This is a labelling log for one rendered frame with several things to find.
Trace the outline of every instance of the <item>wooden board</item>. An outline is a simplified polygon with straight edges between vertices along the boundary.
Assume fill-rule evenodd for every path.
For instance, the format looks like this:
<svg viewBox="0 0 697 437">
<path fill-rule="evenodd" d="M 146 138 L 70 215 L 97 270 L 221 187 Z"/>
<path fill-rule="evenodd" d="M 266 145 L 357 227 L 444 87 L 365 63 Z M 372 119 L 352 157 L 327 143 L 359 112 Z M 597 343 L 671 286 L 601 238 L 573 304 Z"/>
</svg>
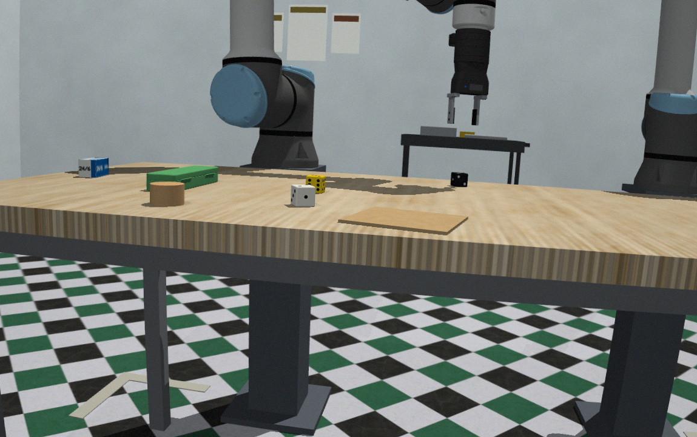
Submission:
<svg viewBox="0 0 697 437">
<path fill-rule="evenodd" d="M 467 216 L 441 214 L 439 212 L 410 211 L 409 209 L 382 208 L 379 206 L 343 217 L 340 223 L 375 226 L 378 228 L 401 229 L 403 231 L 430 232 L 448 235 L 461 225 Z"/>
<path fill-rule="evenodd" d="M 324 172 L 314 208 L 290 207 L 309 172 L 218 168 L 184 205 L 149 205 L 146 172 L 114 165 L 0 181 L 0 231 L 191 251 L 528 279 L 697 290 L 697 201 L 604 191 Z M 468 216 L 448 235 L 338 222 L 368 208 Z"/>
</svg>

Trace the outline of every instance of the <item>blue and white box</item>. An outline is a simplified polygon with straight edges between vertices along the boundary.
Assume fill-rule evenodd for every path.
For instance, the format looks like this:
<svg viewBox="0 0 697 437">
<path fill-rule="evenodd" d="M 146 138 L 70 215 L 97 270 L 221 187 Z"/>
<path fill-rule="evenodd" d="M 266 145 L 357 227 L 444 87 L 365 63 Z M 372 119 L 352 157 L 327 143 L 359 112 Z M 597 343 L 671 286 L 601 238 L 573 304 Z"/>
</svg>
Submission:
<svg viewBox="0 0 697 437">
<path fill-rule="evenodd" d="M 79 177 L 108 175 L 108 158 L 82 158 L 79 160 Z"/>
</svg>

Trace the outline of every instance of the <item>brown cylinder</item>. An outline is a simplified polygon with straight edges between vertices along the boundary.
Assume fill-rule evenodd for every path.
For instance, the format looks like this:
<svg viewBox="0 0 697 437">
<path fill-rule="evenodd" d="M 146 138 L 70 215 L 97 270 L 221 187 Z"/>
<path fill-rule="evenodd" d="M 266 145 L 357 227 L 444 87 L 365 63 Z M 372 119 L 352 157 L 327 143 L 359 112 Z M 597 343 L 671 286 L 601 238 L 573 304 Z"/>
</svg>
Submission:
<svg viewBox="0 0 697 437">
<path fill-rule="evenodd" d="M 178 206 L 184 204 L 183 182 L 149 183 L 149 205 Z"/>
</svg>

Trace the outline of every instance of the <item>yellow object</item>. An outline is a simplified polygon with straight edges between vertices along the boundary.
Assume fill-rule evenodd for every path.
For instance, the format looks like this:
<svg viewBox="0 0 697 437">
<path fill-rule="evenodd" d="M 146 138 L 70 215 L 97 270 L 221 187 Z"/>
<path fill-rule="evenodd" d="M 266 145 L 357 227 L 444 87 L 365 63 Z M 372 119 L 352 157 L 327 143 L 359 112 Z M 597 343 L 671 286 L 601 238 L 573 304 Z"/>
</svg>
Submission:
<svg viewBox="0 0 697 437">
<path fill-rule="evenodd" d="M 317 174 L 309 174 L 306 179 L 305 183 L 307 185 L 313 185 L 315 186 L 315 193 L 316 194 L 321 194 L 326 190 L 326 176 L 320 176 Z"/>
</svg>

